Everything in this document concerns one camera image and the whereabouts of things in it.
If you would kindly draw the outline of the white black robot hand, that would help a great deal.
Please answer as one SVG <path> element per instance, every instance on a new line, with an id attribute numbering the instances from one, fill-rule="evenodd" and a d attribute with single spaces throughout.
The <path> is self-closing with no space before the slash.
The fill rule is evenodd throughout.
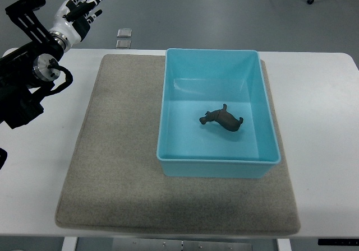
<path id="1" fill-rule="evenodd" d="M 66 0 L 54 16 L 51 36 L 64 52 L 82 42 L 90 25 L 102 14 L 96 7 L 103 0 Z"/>

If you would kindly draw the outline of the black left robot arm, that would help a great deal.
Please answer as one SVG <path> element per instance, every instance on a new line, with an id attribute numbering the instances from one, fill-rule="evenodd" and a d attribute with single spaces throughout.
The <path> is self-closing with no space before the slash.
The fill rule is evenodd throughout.
<path id="1" fill-rule="evenodd" d="M 1 121 L 15 129 L 27 125 L 44 108 L 41 101 L 73 82 L 71 72 L 59 65 L 65 42 L 53 36 L 34 12 L 45 0 L 18 0 L 5 11 L 31 41 L 1 58 Z"/>

